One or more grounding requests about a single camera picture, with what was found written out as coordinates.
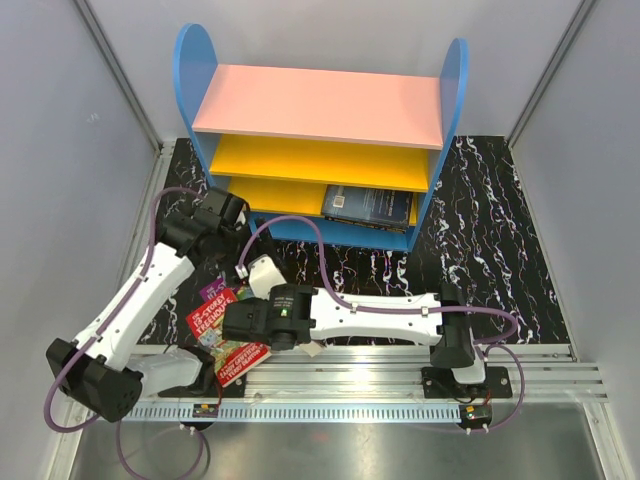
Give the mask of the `Nineteen Eighty-Four grey-blue book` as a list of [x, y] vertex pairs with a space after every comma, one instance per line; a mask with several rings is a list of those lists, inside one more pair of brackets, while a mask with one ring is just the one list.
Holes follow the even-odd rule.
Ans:
[[321, 215], [330, 221], [405, 233], [413, 197], [408, 191], [329, 185]]

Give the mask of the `Jane Eyre blue orange book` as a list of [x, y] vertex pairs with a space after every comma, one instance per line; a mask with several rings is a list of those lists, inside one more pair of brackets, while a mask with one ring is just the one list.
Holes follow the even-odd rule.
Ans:
[[308, 343], [301, 344], [299, 349], [311, 358], [323, 353], [327, 348], [327, 345], [321, 341], [312, 340]]

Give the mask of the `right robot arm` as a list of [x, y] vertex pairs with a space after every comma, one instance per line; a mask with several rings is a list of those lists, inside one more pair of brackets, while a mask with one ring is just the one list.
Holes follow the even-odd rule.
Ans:
[[451, 371], [454, 388], [465, 397], [477, 396], [489, 384], [468, 309], [451, 289], [382, 297], [281, 284], [264, 298], [228, 305], [222, 326], [225, 340], [260, 343], [273, 351], [338, 337], [387, 338], [427, 346], [431, 366]]

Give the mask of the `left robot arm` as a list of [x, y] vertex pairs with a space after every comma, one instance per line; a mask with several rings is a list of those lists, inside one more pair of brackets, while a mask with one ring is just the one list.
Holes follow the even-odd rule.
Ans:
[[139, 265], [105, 309], [71, 341], [55, 339], [46, 351], [54, 376], [43, 406], [45, 423], [63, 433], [52, 416], [62, 392], [97, 417], [123, 419], [142, 397], [184, 388], [194, 397], [221, 390], [214, 358], [198, 347], [179, 347], [134, 361], [140, 336], [170, 294], [208, 259], [221, 264], [238, 260], [249, 240], [250, 207], [246, 200], [211, 187], [188, 213], [174, 211], [156, 219], [160, 202], [149, 212], [149, 239]]

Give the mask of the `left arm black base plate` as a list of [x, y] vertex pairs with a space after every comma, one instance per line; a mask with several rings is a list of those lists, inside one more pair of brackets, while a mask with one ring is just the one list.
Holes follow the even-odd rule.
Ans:
[[160, 398], [243, 398], [246, 389], [247, 375], [244, 374], [233, 380], [226, 387], [222, 387], [214, 374], [206, 379], [198, 378], [189, 386], [177, 386], [158, 393]]

